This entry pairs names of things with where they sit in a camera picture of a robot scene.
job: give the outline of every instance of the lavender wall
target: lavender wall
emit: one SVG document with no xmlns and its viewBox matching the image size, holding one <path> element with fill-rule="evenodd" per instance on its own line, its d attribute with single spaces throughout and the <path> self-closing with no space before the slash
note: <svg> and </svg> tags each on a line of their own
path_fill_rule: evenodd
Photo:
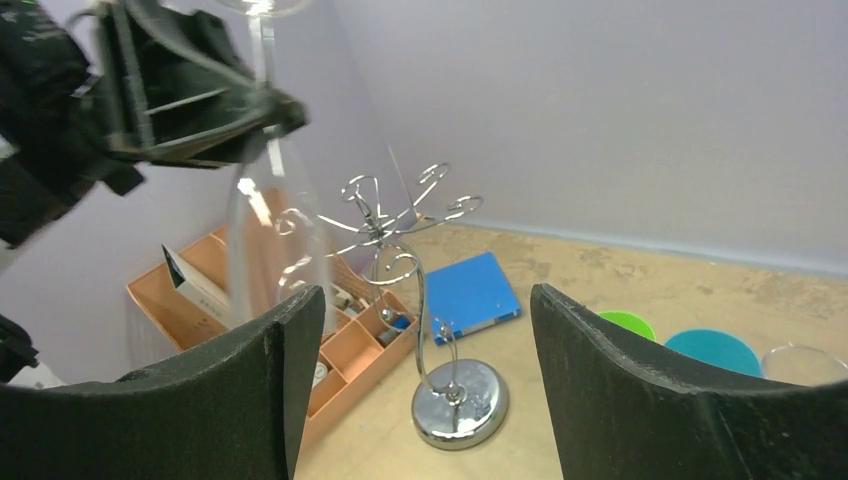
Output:
<svg viewBox="0 0 848 480">
<path fill-rule="evenodd" d="M 848 3 L 337 0 L 405 175 L 474 223 L 848 274 Z"/>
</svg>

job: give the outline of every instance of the small object in tray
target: small object in tray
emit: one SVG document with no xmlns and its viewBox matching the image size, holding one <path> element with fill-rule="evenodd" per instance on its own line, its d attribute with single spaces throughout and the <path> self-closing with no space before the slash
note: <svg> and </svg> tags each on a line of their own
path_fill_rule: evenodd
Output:
<svg viewBox="0 0 848 480">
<path fill-rule="evenodd" d="M 342 287 L 333 284 L 333 304 L 339 310 L 344 311 L 354 303 L 353 295 Z"/>
<path fill-rule="evenodd" d="M 165 254 L 168 276 L 177 293 L 228 329 L 239 326 L 240 323 L 230 315 L 229 298 L 221 287 L 200 273 L 177 252 L 165 245 L 162 245 L 162 252 Z"/>
<path fill-rule="evenodd" d="M 396 328 L 406 330 L 406 328 L 409 327 L 409 319 L 406 317 L 398 317 L 397 320 L 392 322 L 392 326 L 395 328 L 387 328 L 377 335 L 377 341 L 380 342 L 380 345 L 382 345 L 383 348 L 388 347 L 390 343 L 394 342 L 395 339 L 400 336 L 401 332 L 399 330 L 395 330 Z"/>
<path fill-rule="evenodd" d="M 329 370 L 327 369 L 327 366 L 318 362 L 318 364 L 315 365 L 315 376 L 312 378 L 312 388 L 315 388 L 316 385 L 321 383 L 321 380 L 327 378 L 328 372 Z"/>
</svg>

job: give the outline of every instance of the curved wire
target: curved wire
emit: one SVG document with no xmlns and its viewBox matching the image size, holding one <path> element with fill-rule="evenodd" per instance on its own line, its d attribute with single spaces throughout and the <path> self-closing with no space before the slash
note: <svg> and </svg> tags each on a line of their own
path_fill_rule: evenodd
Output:
<svg viewBox="0 0 848 480">
<path fill-rule="evenodd" d="M 453 213 L 449 213 L 444 218 L 432 220 L 430 223 L 426 223 L 424 225 L 417 227 L 413 225 L 412 228 L 398 230 L 396 233 L 398 235 L 403 235 L 405 233 L 418 233 L 423 230 L 427 230 L 428 228 L 438 227 L 439 225 L 444 225 L 445 223 L 468 215 L 480 208 L 481 205 L 483 205 L 483 197 L 480 195 L 466 195 L 464 197 L 459 197 L 448 205 L 447 211 Z"/>
<path fill-rule="evenodd" d="M 377 177 L 372 175 L 359 175 L 350 179 L 347 182 L 347 185 L 342 188 L 342 200 L 346 203 L 354 202 L 356 206 L 359 207 L 359 210 L 362 212 L 362 215 L 366 218 L 371 218 L 374 216 L 374 212 L 371 210 L 371 207 L 368 205 L 368 202 L 365 201 L 365 198 L 362 196 L 361 188 L 363 181 L 370 181 L 374 184 L 374 196 L 376 198 L 376 206 L 377 206 L 377 218 L 383 216 L 382 211 L 382 202 L 380 201 L 380 181 L 377 180 Z"/>
<path fill-rule="evenodd" d="M 285 237 L 293 234 L 298 230 L 298 224 L 301 225 L 302 233 L 305 238 L 312 238 L 312 230 L 314 229 L 314 224 L 312 220 L 301 212 L 297 208 L 287 208 L 277 216 L 274 221 L 274 229 L 277 231 L 277 234 L 281 237 Z M 277 283 L 277 301 L 281 302 L 285 298 L 285 289 L 288 287 L 291 290 L 297 288 L 298 283 L 303 283 L 301 281 L 294 282 L 292 285 L 289 285 L 289 280 L 293 275 L 295 275 L 298 271 L 307 267 L 312 263 L 312 256 L 309 253 L 304 253 L 301 258 L 299 258 L 293 265 L 289 265 L 284 268 L 282 272 L 280 272 L 280 280 Z"/>
<path fill-rule="evenodd" d="M 387 237 L 388 235 L 392 235 L 393 233 L 394 230 L 390 231 L 387 235 L 385 235 L 385 237 Z M 363 234 L 366 235 L 365 239 L 357 240 L 357 237 Z M 327 257 L 330 258 L 336 257 L 338 255 L 343 255 L 359 247 L 372 247 L 374 245 L 378 245 L 385 237 L 380 235 L 372 225 L 363 224 L 361 227 L 355 230 L 353 240 L 351 241 L 350 245 L 340 250 L 336 250 L 335 252 L 327 254 Z"/>
<path fill-rule="evenodd" d="M 450 163 L 437 163 L 427 167 L 423 172 L 421 172 L 421 175 L 418 176 L 418 185 L 426 185 L 427 182 L 430 182 L 430 184 L 427 185 L 427 188 L 425 188 L 421 195 L 418 196 L 418 199 L 412 202 L 412 208 L 417 207 L 418 204 L 420 204 L 421 201 L 424 200 L 434 188 L 436 188 L 439 181 L 445 178 L 445 175 L 447 175 L 448 172 L 450 172 Z"/>
<path fill-rule="evenodd" d="M 328 224 L 330 224 L 330 225 L 332 225 L 332 226 L 334 226 L 334 227 L 341 228 L 342 230 L 347 230 L 348 232 L 354 232 L 354 233 L 359 232 L 359 229 L 358 229 L 358 228 L 356 228 L 356 227 L 351 227 L 350 225 L 348 225 L 348 224 L 346 224 L 346 223 L 342 223 L 342 222 L 340 222 L 340 221 L 338 221 L 338 220 L 333 220 L 333 219 L 332 219 L 332 218 L 330 218 L 330 217 L 325 217 L 324 215 L 316 215 L 316 216 L 317 216 L 318 218 L 320 218 L 321 220 L 323 220 L 324 222 L 326 222 L 326 223 L 328 223 Z"/>
<path fill-rule="evenodd" d="M 421 261 L 415 252 L 412 250 L 412 247 L 407 245 L 406 243 L 397 240 L 397 239 L 385 239 L 384 242 L 380 245 L 380 248 L 377 248 L 377 251 L 374 254 L 370 265 L 370 271 L 373 274 L 377 273 L 378 266 L 380 262 L 380 257 L 386 248 L 392 248 L 400 251 L 400 253 L 396 254 L 392 257 L 386 265 L 386 271 L 391 271 L 399 261 L 401 260 L 410 260 L 412 261 L 412 268 L 409 270 L 404 270 L 403 273 L 396 275 L 388 280 L 379 280 L 374 278 L 371 275 L 363 275 L 365 281 L 372 286 L 372 289 L 377 290 L 377 294 L 373 295 L 373 300 L 380 302 L 383 305 L 383 309 L 380 312 L 380 320 L 386 324 L 389 328 L 395 330 L 397 329 L 393 325 L 391 325 L 390 321 L 397 318 L 399 315 L 409 315 L 409 312 L 397 312 L 394 310 L 388 302 L 386 302 L 383 298 L 382 288 L 384 286 L 396 285 L 404 280 L 411 278 L 413 275 L 418 280 L 418 312 L 415 315 L 418 318 L 418 340 L 415 343 L 415 365 L 418 369 L 418 376 L 421 377 L 421 383 L 429 390 L 434 392 L 437 395 L 445 395 L 449 397 L 454 397 L 457 395 L 459 391 L 459 386 L 456 383 L 456 370 L 457 370 L 457 362 L 458 353 L 456 350 L 456 344 L 453 341 L 453 334 L 451 333 L 450 328 L 447 328 L 445 323 L 442 323 L 440 329 L 440 335 L 443 338 L 449 339 L 449 343 L 451 345 L 451 355 L 453 358 L 453 373 L 451 375 L 451 380 L 447 385 L 444 386 L 435 386 L 433 382 L 430 381 L 430 376 L 427 373 L 427 367 L 424 365 L 424 343 L 427 338 L 427 331 L 432 329 L 432 317 L 430 316 L 430 310 L 427 306 L 427 279 L 424 275 L 424 270 L 421 268 Z"/>
</svg>

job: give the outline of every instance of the wooden table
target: wooden table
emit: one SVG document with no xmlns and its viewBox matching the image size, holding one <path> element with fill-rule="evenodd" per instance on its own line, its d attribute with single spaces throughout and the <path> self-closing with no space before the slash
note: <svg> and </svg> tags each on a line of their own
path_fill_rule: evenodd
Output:
<svg viewBox="0 0 848 480">
<path fill-rule="evenodd" d="M 848 282 L 550 238 L 443 226 L 406 239 L 433 270 L 487 250 L 495 253 L 524 315 L 458 341 L 461 357 L 494 366 L 512 405 L 501 431 L 465 452 L 418 439 L 410 401 L 418 386 L 410 355 L 327 437 L 301 456 L 298 480 L 561 478 L 529 318 L 530 289 L 550 283 L 600 311 L 630 310 L 657 340 L 695 327 L 738 335 L 759 355 L 795 342 L 848 359 Z M 400 289 L 408 305 L 411 286 Z M 449 359 L 428 344 L 428 368 Z"/>
</svg>

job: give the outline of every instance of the metal stand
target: metal stand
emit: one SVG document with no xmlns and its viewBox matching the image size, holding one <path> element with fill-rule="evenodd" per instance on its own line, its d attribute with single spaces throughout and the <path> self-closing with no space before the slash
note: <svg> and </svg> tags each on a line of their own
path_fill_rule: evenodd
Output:
<svg viewBox="0 0 848 480">
<path fill-rule="evenodd" d="M 311 0 L 218 1 L 247 15 L 253 37 L 257 84 L 260 87 L 272 85 L 275 40 L 270 19 L 297 13 L 311 3 Z M 266 129 L 268 153 L 274 175 L 286 177 L 281 141 L 277 133 L 274 127 Z M 509 408 L 509 393 L 503 378 L 494 368 L 477 360 L 459 360 L 451 329 L 445 324 L 441 325 L 440 334 L 450 345 L 453 359 L 436 368 L 429 375 L 427 374 L 424 366 L 424 342 L 432 322 L 427 308 L 427 282 L 418 256 L 409 245 L 397 239 L 404 233 L 420 232 L 460 218 L 482 205 L 483 198 L 480 196 L 461 197 L 448 206 L 448 214 L 444 218 L 422 216 L 415 227 L 409 230 L 401 229 L 401 220 L 416 216 L 418 205 L 435 188 L 439 180 L 447 175 L 448 171 L 450 171 L 450 165 L 447 163 L 433 165 L 424 170 L 418 178 L 418 185 L 423 187 L 424 191 L 410 208 L 395 217 L 383 215 L 377 179 L 365 175 L 351 179 L 342 189 L 342 199 L 345 202 L 353 202 L 359 207 L 364 217 L 362 226 L 356 228 L 321 215 L 318 217 L 330 225 L 362 238 L 362 240 L 354 240 L 350 246 L 330 256 L 341 255 L 358 247 L 376 248 L 371 268 L 368 269 L 370 274 L 365 275 L 365 281 L 372 287 L 372 302 L 384 306 L 380 312 L 380 319 L 387 328 L 395 331 L 402 330 L 393 325 L 393 322 L 401 316 L 419 320 L 415 361 L 421 377 L 421 385 L 418 386 L 412 399 L 412 417 L 416 429 L 424 441 L 436 448 L 462 450 L 479 444 L 498 430 Z M 361 195 L 360 189 L 366 183 L 373 185 L 376 195 L 375 208 L 371 208 Z M 287 212 L 297 216 L 305 225 L 311 224 L 309 218 L 302 212 L 296 209 L 289 209 Z M 291 220 L 285 221 L 285 224 L 288 228 L 284 228 L 285 232 L 279 231 L 281 235 L 291 233 L 295 228 L 295 222 Z M 305 235 L 306 238 L 312 238 L 309 232 Z M 378 268 L 385 258 L 384 254 L 391 250 L 397 253 L 388 257 L 388 262 L 385 264 L 387 273 L 396 271 L 398 264 L 403 261 L 410 263 L 411 268 L 388 280 L 380 280 Z M 280 277 L 280 287 L 289 286 L 287 280 L 291 272 L 304 267 L 310 261 L 309 258 L 302 258 L 297 264 L 287 269 L 290 270 L 289 272 L 283 272 Z M 395 311 L 383 301 L 382 287 L 395 285 L 412 276 L 415 276 L 418 281 L 418 310 L 417 312 Z"/>
<path fill-rule="evenodd" d="M 424 192 L 413 202 L 412 207 L 395 217 L 382 213 L 377 179 L 364 175 L 353 178 L 342 190 L 342 199 L 345 202 L 355 203 L 362 213 L 365 219 L 362 226 L 355 228 L 326 217 L 319 217 L 330 225 L 362 238 L 335 252 L 334 255 L 357 247 L 376 248 L 370 268 L 367 269 L 369 273 L 364 278 L 372 286 L 372 301 L 383 306 L 380 319 L 387 328 L 394 330 L 399 330 L 393 326 L 393 323 L 401 316 L 420 320 L 415 361 L 421 384 L 412 397 L 412 419 L 416 430 L 421 438 L 433 447 L 442 450 L 464 450 L 483 442 L 500 428 L 509 409 L 509 390 L 503 378 L 491 366 L 478 360 L 458 358 L 451 329 L 439 319 L 436 319 L 441 323 L 439 335 L 450 346 L 452 360 L 427 373 L 424 365 L 424 342 L 433 321 L 427 306 L 427 281 L 421 260 L 412 247 L 397 238 L 405 233 L 420 232 L 457 219 L 482 205 L 482 197 L 465 196 L 448 206 L 448 215 L 442 219 L 423 217 L 421 222 L 411 229 L 400 228 L 402 219 L 412 218 L 415 215 L 416 207 L 449 170 L 450 165 L 447 163 L 433 165 L 426 169 L 418 179 L 418 185 L 424 188 Z M 371 208 L 362 196 L 361 189 L 366 184 L 373 186 L 376 196 L 375 208 Z M 401 262 L 411 266 L 401 269 L 399 265 Z M 395 273 L 389 279 L 380 279 L 380 270 L 390 275 L 393 271 L 401 273 Z M 382 301 L 381 287 L 398 284 L 413 276 L 418 282 L 417 312 L 399 312 L 391 308 L 387 302 Z"/>
</svg>

